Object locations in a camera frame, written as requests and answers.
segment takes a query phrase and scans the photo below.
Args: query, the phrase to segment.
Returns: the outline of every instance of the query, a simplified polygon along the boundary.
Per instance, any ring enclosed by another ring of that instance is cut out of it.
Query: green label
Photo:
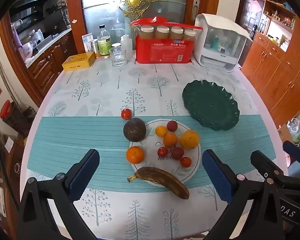
[[[101,55],[109,54],[110,53],[109,50],[111,49],[110,38],[103,41],[98,41],[98,46]]]

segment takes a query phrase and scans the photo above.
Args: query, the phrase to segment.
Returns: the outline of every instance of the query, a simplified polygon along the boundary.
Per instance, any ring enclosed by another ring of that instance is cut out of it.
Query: orange
[[[196,131],[187,130],[180,137],[179,142],[183,149],[191,150],[198,146],[200,143],[200,137]]]
[[[138,146],[132,146],[127,150],[126,157],[128,162],[138,164],[145,159],[145,153]]]
[[[159,125],[155,128],[155,134],[159,137],[165,137],[168,132],[168,129],[162,125]]]
[[[173,147],[177,144],[178,137],[174,133],[167,133],[166,136],[163,138],[163,144],[166,147]]]

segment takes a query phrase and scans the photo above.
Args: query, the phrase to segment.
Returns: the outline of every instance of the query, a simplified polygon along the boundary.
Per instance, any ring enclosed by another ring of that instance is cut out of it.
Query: glass bottle
[[[99,25],[100,34],[98,36],[98,46],[101,57],[108,58],[110,57],[109,50],[111,49],[111,40],[110,34],[106,31],[106,26],[104,24]]]

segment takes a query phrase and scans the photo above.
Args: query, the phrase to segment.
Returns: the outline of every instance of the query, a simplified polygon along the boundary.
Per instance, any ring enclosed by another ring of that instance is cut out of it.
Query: black cable
[[[19,211],[19,204],[12,192],[12,188],[11,188],[11,185],[10,185],[10,182],[9,182],[9,178],[8,178],[8,175],[7,175],[7,172],[6,172],[6,169],[4,167],[4,164],[3,164],[3,160],[2,160],[2,153],[1,153],[1,150],[0,150],[0,168],[1,168],[1,171],[2,171],[2,174],[3,174],[3,179],[7,185],[7,188],[8,188],[8,192],[9,192],[9,195],[11,197],[11,200],[13,202],[13,204],[15,205],[16,209]]]

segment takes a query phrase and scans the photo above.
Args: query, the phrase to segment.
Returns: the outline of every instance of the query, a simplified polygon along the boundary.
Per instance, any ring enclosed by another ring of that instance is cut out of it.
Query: trash can
[[[0,118],[18,133],[24,136],[28,136],[31,124],[28,122],[23,113],[18,109],[15,102],[10,102],[9,100],[7,100],[4,103],[0,111]]]

